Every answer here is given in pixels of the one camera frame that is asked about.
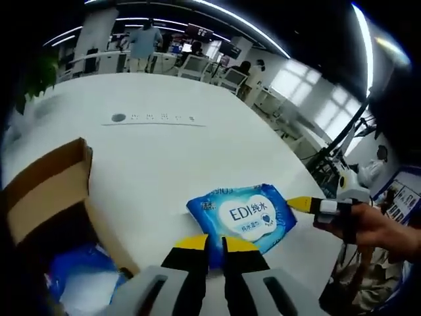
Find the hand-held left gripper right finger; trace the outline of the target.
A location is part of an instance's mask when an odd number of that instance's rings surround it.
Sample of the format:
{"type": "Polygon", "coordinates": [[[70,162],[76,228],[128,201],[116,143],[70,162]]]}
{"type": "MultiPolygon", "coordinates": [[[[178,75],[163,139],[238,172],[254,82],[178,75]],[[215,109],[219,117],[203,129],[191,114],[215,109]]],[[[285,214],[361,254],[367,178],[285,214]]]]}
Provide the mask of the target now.
{"type": "Polygon", "coordinates": [[[283,269],[271,269],[254,244],[225,236],[222,245],[230,315],[327,314],[305,286],[283,269]]]}

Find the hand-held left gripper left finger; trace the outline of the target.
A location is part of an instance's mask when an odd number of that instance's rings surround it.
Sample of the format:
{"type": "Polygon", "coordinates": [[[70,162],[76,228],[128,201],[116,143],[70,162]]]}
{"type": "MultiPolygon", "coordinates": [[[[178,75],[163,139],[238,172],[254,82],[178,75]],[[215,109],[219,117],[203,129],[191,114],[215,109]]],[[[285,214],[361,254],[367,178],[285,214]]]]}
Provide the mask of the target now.
{"type": "Polygon", "coordinates": [[[208,236],[184,238],[161,265],[152,265],[113,296],[111,315],[198,315],[209,271],[208,236]]]}

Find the person's right hand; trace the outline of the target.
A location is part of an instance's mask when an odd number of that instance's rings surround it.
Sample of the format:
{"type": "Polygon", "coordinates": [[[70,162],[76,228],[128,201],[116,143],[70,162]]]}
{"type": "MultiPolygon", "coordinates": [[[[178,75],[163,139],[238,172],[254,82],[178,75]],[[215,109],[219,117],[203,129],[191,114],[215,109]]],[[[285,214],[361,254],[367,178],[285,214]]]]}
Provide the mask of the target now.
{"type": "Polygon", "coordinates": [[[397,259],[420,262],[420,226],[403,225],[382,215],[379,209],[365,203],[352,206],[353,229],[345,231],[338,224],[314,223],[313,226],[357,246],[382,248],[397,259]]]}

